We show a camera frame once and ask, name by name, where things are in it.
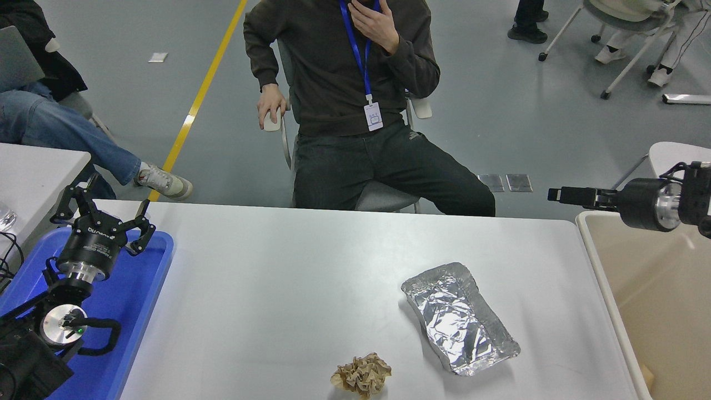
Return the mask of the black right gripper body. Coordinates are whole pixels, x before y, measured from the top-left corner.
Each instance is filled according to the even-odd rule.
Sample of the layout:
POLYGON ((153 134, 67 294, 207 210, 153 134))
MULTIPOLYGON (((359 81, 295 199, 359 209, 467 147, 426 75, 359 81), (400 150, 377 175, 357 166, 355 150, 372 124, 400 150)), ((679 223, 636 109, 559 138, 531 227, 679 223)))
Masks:
POLYGON ((661 230, 656 216, 656 203, 661 179, 630 180, 615 194, 615 206, 625 225, 647 230, 661 230))

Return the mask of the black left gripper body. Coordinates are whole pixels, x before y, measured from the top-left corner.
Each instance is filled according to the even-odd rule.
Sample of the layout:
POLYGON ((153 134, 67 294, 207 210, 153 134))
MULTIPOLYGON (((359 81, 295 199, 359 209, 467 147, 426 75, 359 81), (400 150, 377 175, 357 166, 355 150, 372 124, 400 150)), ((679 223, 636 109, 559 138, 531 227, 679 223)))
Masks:
POLYGON ((122 221, 101 214, 97 221, 90 215, 74 220, 69 239, 58 257, 58 270, 67 274, 69 266, 84 263, 98 268, 102 274, 112 273, 127 235, 120 231, 122 221))

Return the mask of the person's right hand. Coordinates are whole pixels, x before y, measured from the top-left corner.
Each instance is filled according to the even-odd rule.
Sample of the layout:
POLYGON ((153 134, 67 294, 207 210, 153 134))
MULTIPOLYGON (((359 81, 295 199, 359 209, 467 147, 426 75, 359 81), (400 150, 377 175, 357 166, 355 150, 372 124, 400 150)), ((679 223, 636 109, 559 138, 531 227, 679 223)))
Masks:
POLYGON ((276 83, 264 84, 260 89, 257 101, 257 115, 259 128, 272 131, 272 128, 281 124, 287 111, 287 100, 276 83))

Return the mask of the person's left hand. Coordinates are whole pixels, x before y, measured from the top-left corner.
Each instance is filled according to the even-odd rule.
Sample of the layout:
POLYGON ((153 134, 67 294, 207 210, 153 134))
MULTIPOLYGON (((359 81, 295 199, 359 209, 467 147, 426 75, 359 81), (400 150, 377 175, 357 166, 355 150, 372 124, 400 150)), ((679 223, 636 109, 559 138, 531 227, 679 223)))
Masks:
POLYGON ((361 1, 349 2, 347 8, 355 28, 392 56, 398 50, 400 35, 394 25, 393 12, 388 2, 378 1, 378 3, 380 11, 366 7, 361 1))

